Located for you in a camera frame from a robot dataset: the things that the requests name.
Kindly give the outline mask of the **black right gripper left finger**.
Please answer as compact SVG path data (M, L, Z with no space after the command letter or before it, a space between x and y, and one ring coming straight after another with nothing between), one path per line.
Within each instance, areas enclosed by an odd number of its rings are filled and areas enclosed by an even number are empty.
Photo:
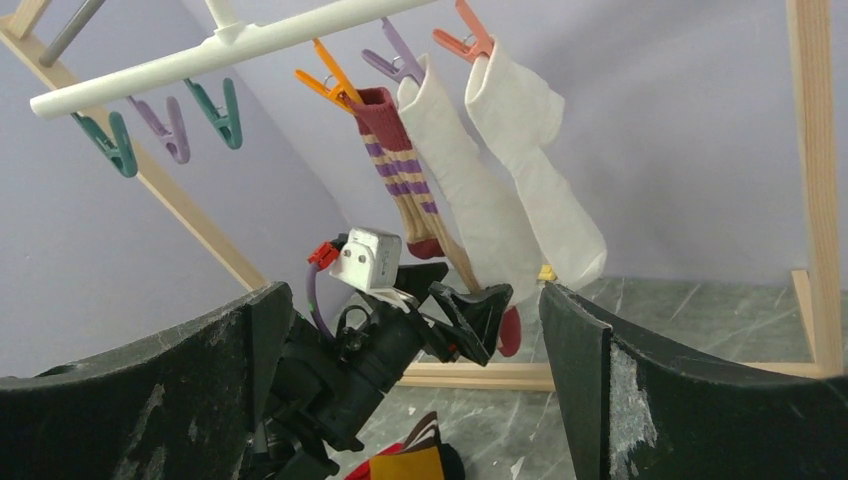
M266 285L122 347L1 381L5 479L232 479L295 311Z

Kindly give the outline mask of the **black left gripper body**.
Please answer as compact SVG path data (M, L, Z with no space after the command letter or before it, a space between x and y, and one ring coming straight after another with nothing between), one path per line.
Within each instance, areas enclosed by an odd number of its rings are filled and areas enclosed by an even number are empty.
M325 338L290 299L275 303L277 356L264 402L267 464L328 464L328 452L359 452L360 431L425 346L426 322L376 300L358 327L339 321Z

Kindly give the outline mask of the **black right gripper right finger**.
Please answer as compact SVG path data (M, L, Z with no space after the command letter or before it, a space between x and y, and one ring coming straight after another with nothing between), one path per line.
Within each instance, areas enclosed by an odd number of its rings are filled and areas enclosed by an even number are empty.
M847 379L700 352L556 284L543 337L579 479L843 479Z

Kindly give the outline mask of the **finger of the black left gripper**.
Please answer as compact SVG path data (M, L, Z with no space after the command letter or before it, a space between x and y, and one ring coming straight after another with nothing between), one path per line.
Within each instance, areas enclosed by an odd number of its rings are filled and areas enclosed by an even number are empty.
M502 323L513 294L509 284L498 284L477 293L459 293L440 282L428 288L448 322L436 319L433 328L445 340L448 358L459 356L485 367L494 356Z
M446 262L400 265L394 287L414 297L421 305L430 296L430 285L441 282L448 272Z

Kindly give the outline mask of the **red sock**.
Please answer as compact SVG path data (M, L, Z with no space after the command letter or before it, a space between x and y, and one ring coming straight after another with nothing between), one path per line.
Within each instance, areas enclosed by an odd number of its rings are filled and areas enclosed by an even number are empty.
M394 443L394 444L384 448L379 453L375 454L374 456L372 456L368 460L363 461L361 464L359 464L357 467L355 467L350 473L348 473L344 477L344 479L345 480L370 480L371 479L371 468L370 468L371 460L378 457L378 456L396 454L396 453L400 452L402 450L402 448L403 448L403 445L401 443Z

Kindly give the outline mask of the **beige purple striped sock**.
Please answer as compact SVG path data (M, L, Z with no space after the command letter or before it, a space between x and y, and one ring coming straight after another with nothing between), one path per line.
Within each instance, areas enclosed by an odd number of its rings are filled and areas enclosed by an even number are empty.
M384 87L358 89L362 104L353 104L354 117L368 154L398 208L408 251L426 260L447 258L466 287L476 292L486 286L508 283L517 285L511 275L515 267L505 260L515 256L507 252L509 243L500 230L484 223L475 212L492 205L496 189L480 172L474 154L462 154L461 161L471 161L472 170L462 171L459 162L444 169L446 175L435 175L444 195L459 193L451 201L459 241L448 231L438 210L413 142L409 139L390 92Z

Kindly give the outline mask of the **mustard yellow striped sock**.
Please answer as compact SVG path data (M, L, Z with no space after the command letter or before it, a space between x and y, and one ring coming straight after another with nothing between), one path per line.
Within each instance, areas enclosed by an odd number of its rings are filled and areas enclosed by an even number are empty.
M438 414L425 414L413 427L399 450L372 457L369 478L372 480L443 480L443 442Z

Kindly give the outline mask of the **black sock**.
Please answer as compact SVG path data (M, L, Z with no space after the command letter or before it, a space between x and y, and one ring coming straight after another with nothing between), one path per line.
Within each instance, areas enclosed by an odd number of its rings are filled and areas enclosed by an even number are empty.
M444 479L465 480L465 466L457 450L449 443L441 443L438 451Z

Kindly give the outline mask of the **white plastic clip hanger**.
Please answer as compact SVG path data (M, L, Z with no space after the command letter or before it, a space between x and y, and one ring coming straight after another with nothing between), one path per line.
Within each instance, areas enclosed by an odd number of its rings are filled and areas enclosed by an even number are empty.
M336 1L264 25L237 22L199 45L124 70L63 87L30 100L37 116L51 120L228 67L306 41L420 6L423 1Z

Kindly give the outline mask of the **wooden drying rack frame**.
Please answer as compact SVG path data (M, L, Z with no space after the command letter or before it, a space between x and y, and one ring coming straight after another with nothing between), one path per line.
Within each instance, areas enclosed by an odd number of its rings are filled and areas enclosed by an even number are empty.
M215 31L231 34L238 19L227 1L207 5ZM23 1L1 20L2 42L46 85L47 92L79 81L61 64L39 61L45 48L33 29L47 9L44 1ZM830 5L826 1L790 1L786 5L803 178L809 265L792 274L812 359L808 363L772 363L772 372L825 378L844 370L839 260L839 195L833 127ZM95 121L108 119L106 104L81 112ZM207 215L144 150L137 153L139 177L147 189L247 289L262 285L259 271L234 247Z

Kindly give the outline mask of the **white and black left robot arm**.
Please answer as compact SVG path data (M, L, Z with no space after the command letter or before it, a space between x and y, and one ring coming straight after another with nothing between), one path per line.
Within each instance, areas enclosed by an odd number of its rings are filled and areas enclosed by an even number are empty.
M301 314L277 363L263 418L246 449L242 479L326 479L339 471L329 450L360 451L358 435L420 353L480 366L496 351L508 284L461 293L444 284L444 262L400 267L408 310L362 293L326 338Z

